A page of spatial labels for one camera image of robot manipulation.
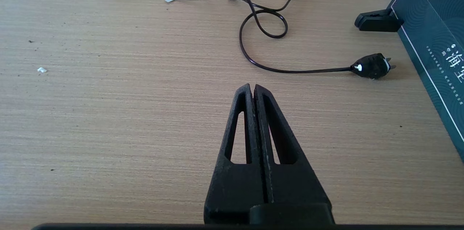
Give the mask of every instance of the black clamp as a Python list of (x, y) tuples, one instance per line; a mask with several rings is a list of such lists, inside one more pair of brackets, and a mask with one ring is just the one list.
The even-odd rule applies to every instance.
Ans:
[(355, 26), (366, 32), (397, 32), (404, 20), (396, 18), (393, 10), (386, 9), (374, 12), (361, 13), (356, 18)]
[[(245, 116), (247, 164), (231, 162), (237, 119)], [(276, 164), (271, 137), (280, 161)], [(204, 202), (204, 223), (229, 225), (334, 224), (332, 205), (272, 93), (237, 90)]]

